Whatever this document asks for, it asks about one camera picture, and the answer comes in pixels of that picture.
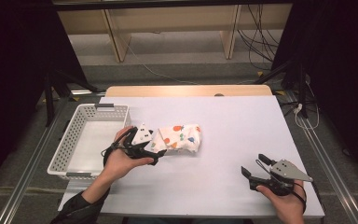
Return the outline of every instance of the hand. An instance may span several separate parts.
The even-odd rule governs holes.
[[[301,187],[303,186],[303,182],[300,180],[295,180],[295,183]],[[297,193],[300,197],[304,198],[304,190],[298,185],[295,185],[294,192]],[[286,196],[278,196],[274,194],[269,188],[262,185],[257,186],[257,190],[271,201],[272,205],[275,207],[278,218],[283,223],[304,223],[303,204],[295,195],[289,194]]]
[[[118,139],[124,132],[131,129],[132,126],[126,127],[116,134]],[[82,193],[83,198],[89,203],[97,202],[110,188],[115,180],[125,176],[130,170],[137,166],[146,165],[152,163],[153,158],[141,158],[133,160],[129,158],[126,153],[121,149],[114,150],[107,159],[106,165],[103,171],[92,182],[92,184]]]

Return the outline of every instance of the basket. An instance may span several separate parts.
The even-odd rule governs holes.
[[[63,179],[94,179],[103,169],[101,151],[117,131],[131,125],[127,105],[79,105],[48,166],[48,174]]]

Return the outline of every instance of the gray carpet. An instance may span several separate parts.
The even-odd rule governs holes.
[[[222,64],[163,64],[148,65],[155,73],[170,76],[181,81],[196,82],[198,84],[250,84],[250,80],[256,80],[256,72],[248,63],[222,63]],[[85,66],[84,71],[90,84],[105,89],[112,85],[181,85],[166,77],[150,73],[141,65],[118,65],[118,66]],[[272,89],[280,88],[279,79],[271,80],[269,85]],[[72,89],[78,89],[77,85],[71,85]],[[278,96],[284,102],[285,96]],[[60,116],[56,129],[50,138],[48,147],[34,173],[29,188],[14,216],[12,223],[48,223],[57,215],[57,208],[67,181],[57,176],[48,175],[48,164],[60,143],[63,129],[77,105],[85,103],[96,103],[98,97],[82,97],[77,102],[68,102]],[[287,106],[282,108],[283,114],[289,110]],[[316,122],[316,113],[309,111],[311,123]],[[298,152],[307,168],[309,174],[315,180],[315,187],[319,191],[326,216],[324,223],[333,224],[351,223],[346,215],[329,179],[322,169],[318,159],[310,146],[303,130],[295,123],[293,113],[286,117],[287,125],[298,148]],[[12,152],[0,169],[0,210],[4,207],[10,192],[18,183],[21,175],[34,152],[39,138],[45,131],[46,107],[41,101],[36,106],[36,111],[27,125],[27,131],[17,145],[17,150]],[[358,164],[342,153],[344,148],[337,132],[324,113],[316,133],[321,139],[324,147],[331,158],[334,158],[335,166],[342,175],[351,194],[358,202]],[[101,216],[99,223],[120,223],[121,217]],[[277,218],[256,219],[255,223],[281,223]],[[307,223],[321,223],[321,220],[307,220]]]

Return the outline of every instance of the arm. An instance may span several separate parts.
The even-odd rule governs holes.
[[[117,132],[115,140],[129,128],[131,127]],[[86,190],[66,202],[51,223],[95,223],[113,182],[125,176],[131,169],[153,161],[152,158],[132,160],[121,149],[113,151],[100,175]]]
[[[295,180],[295,183],[303,186],[303,182],[300,180]],[[300,197],[304,198],[304,190],[295,185],[294,191]],[[264,196],[266,196],[274,205],[277,212],[278,218],[285,224],[303,224],[303,204],[302,202],[293,194],[286,196],[277,196],[270,189],[264,186],[257,186],[257,190],[260,191]]]

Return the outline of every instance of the floor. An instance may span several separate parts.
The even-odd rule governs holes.
[[[281,31],[271,31],[272,36],[279,40]],[[70,40],[88,81],[100,88],[111,85],[179,85],[188,82],[197,84],[247,84],[257,79],[258,72],[266,73],[270,63],[259,55],[249,52],[237,34],[233,58],[227,60],[223,53],[219,34],[217,32],[193,33],[152,33],[132,36],[130,47],[124,63],[117,63],[111,50],[107,35],[76,35]],[[273,90],[279,91],[280,80],[276,77],[268,84]],[[321,203],[325,209],[324,220],[306,220],[306,223],[358,223],[353,222],[343,206],[335,185],[331,184],[329,175],[318,159],[316,149],[307,136],[307,130],[296,122],[291,111],[292,94],[278,95],[282,104],[282,113],[296,143],[298,152],[304,162],[307,172],[314,178],[315,189],[318,191]],[[313,100],[309,91],[308,97]],[[39,142],[47,131],[46,106],[43,102],[35,108],[35,113],[27,125],[26,132],[18,143],[18,149],[11,153],[0,169],[0,213],[7,204],[11,192],[21,179],[33,153],[40,148]],[[98,102],[99,97],[80,97],[79,99],[61,99],[56,107],[63,106],[63,111],[51,131],[44,147],[44,152],[30,175],[28,188],[25,191],[14,217],[7,223],[46,223],[57,215],[57,207],[66,188],[67,181],[57,176],[48,175],[46,170],[55,152],[62,130],[65,127],[77,105]],[[358,164],[351,156],[343,152],[345,146],[339,138],[334,126],[327,115],[317,113],[314,104],[309,105],[309,122],[325,149],[332,158],[334,167],[358,205]],[[101,216],[99,223],[121,223],[122,217]],[[280,223],[276,217],[255,219],[254,223]]]

